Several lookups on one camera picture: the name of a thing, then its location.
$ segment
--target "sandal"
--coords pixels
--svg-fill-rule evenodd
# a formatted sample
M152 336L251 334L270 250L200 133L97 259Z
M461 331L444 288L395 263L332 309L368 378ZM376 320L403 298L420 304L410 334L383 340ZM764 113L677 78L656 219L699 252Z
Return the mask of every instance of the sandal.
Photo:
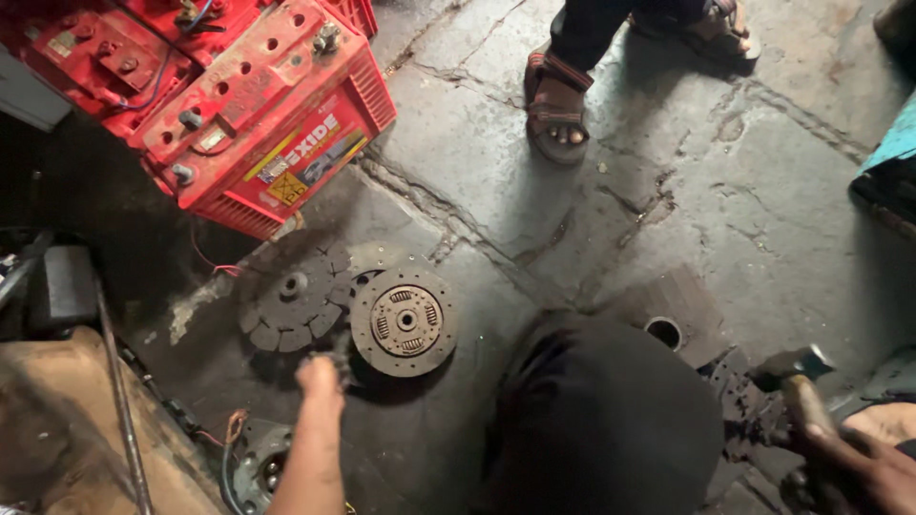
M670 19L659 19L642 9L634 9L629 22L650 38L663 38L674 33L697 54L713 60L748 62L760 57L759 38L747 29L741 1L712 1L709 13L686 27L673 27L675 24ZM742 43L748 48L742 49Z
M549 43L534 50L528 56L525 69L525 105L528 110L528 130L531 141L547 159L572 165L585 157L588 131L583 125L585 92L594 81L577 71L547 50ZM558 79L556 86L547 84L540 90L545 73ZM560 142L556 130L579 131L583 135L580 143Z

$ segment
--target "metal rod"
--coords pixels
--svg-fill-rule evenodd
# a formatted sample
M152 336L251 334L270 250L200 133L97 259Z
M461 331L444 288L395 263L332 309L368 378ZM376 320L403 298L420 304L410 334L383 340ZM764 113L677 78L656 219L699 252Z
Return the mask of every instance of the metal rod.
M115 334L112 332L112 321L108 314L108 304L105 303L105 294L102 280L95 278L95 289L99 301L99 318L102 320L102 337L105 341L105 353L108 355L108 367L111 371L112 389L114 390L114 405L117 408L118 421L121 426L121 437L124 439L124 450L127 457L127 466L130 468L130 479L134 484L136 505L140 515L153 515L153 503L149 497L147 476L143 473L143 462L140 460L140 448L136 442L134 421L130 416L130 404L127 402L127 392L124 381L121 379L121 367L117 348L115 347Z

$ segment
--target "car battery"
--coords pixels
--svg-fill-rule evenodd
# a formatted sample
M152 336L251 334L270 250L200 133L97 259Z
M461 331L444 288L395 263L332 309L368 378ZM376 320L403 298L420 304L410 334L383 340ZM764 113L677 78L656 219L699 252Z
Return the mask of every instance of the car battery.
M394 104L368 40L333 5L174 4L8 19L27 36L20 58L135 149L181 208L269 238L394 120Z

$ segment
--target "black trousers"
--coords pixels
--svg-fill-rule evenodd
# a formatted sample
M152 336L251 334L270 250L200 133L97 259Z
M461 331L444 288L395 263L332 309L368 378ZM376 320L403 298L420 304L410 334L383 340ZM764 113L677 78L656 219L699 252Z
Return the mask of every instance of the black trousers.
M701 506L723 423L693 369L649 334L594 317L554 317L531 343L500 394L476 512L686 515Z
M579 71L589 71L634 9L659 25L683 26L702 19L710 4L710 0L566 0L551 23L551 52Z

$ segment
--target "black plastic object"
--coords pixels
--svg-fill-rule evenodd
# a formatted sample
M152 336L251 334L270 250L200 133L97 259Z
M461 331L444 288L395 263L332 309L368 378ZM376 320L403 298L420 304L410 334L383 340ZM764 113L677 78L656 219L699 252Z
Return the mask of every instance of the black plastic object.
M95 320L98 303L93 273L89 248L49 248L30 283L29 331L50 333Z

